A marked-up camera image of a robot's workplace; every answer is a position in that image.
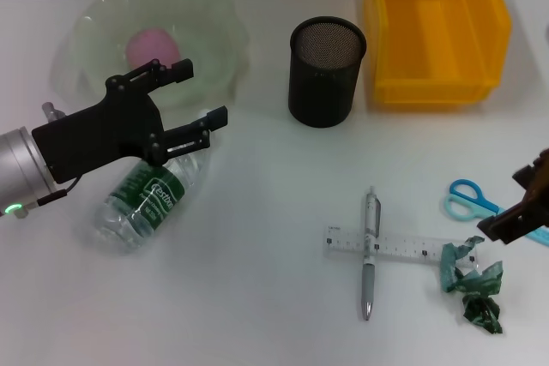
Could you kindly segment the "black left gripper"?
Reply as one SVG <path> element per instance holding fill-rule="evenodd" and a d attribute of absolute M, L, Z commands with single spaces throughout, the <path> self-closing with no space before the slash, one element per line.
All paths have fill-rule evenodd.
<path fill-rule="evenodd" d="M 194 122 L 164 131 L 152 91 L 194 77 L 184 59 L 166 67 L 153 59 L 127 75 L 106 82 L 96 105 L 32 130 L 56 183 L 66 183 L 125 157 L 164 165 L 168 160 L 210 148 L 214 131 L 227 126 L 227 108 L 209 111 Z"/>

